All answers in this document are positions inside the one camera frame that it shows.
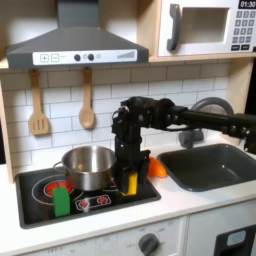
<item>wooden spoon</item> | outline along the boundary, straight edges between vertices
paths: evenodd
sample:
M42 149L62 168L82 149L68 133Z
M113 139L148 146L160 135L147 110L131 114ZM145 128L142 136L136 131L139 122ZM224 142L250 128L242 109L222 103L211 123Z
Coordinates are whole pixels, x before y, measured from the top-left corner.
M33 94L33 104L34 113L29 120L30 132L33 135L47 134L49 132L49 122L47 117L42 113L41 109L41 98L40 98L40 87L39 78L40 73L37 70L32 70L29 72L32 94Z
M95 115L92 110L92 70L84 70L84 105L80 111L80 123L85 129L92 129L95 125Z

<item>white cabinet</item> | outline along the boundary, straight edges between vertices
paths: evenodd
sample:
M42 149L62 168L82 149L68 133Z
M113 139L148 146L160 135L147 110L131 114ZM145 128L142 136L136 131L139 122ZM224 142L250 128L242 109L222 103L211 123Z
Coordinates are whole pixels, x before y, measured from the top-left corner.
M151 223L113 234L56 246L24 256L73 255L73 256L143 256L139 241L147 234L154 234L159 246L152 256L183 256L187 217Z
M256 200L190 216L184 256L213 256L216 237L256 224Z

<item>microwave door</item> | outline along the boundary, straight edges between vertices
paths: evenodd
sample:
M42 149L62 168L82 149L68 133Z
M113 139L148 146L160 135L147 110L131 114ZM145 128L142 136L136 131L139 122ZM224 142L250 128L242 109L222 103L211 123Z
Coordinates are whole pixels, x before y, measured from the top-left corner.
M232 52L238 7L238 0L163 1L158 55Z

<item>faucet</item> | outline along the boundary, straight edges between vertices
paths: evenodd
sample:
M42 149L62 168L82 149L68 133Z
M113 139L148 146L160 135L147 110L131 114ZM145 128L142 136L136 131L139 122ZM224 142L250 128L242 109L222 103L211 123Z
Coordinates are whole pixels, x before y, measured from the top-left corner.
M198 101L191 110L200 111L203 107L209 105L218 105L222 107L227 115L234 115L234 110L231 105L221 98L210 97ZM204 140L204 134L202 129L193 131L184 131L179 134L179 142L183 148L192 149L194 142L199 142Z

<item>microwave keypad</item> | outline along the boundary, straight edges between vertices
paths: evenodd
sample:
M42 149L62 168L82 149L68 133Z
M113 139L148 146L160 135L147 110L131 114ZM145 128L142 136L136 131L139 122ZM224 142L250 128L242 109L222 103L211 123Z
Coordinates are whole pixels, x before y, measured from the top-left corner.
M232 51L246 51L250 49L250 43L252 41L252 34L254 32L254 24L256 18L256 11L241 11L236 14L234 36L232 39L231 50Z

